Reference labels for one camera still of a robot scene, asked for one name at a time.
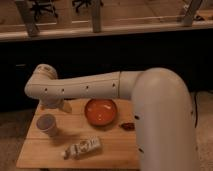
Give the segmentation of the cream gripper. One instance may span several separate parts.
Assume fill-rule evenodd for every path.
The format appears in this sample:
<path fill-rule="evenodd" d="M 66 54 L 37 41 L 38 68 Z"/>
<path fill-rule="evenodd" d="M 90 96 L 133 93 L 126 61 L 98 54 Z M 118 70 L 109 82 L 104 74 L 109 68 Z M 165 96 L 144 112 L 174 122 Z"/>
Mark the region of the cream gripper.
<path fill-rule="evenodd" d="M 71 113 L 72 107 L 68 101 L 63 99 L 53 99 L 49 101 L 41 101 L 40 102 L 43 109 L 58 109 L 65 113 Z"/>

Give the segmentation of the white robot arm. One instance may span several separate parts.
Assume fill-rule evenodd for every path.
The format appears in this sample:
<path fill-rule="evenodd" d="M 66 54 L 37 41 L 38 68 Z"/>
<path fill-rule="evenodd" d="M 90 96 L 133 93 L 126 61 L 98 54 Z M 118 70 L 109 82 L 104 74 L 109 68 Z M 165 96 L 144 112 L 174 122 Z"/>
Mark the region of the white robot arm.
<path fill-rule="evenodd" d="M 170 69 L 60 79 L 55 68 L 40 64 L 24 91 L 47 108 L 71 98 L 129 100 L 141 171 L 201 171 L 191 96 L 183 79 Z"/>

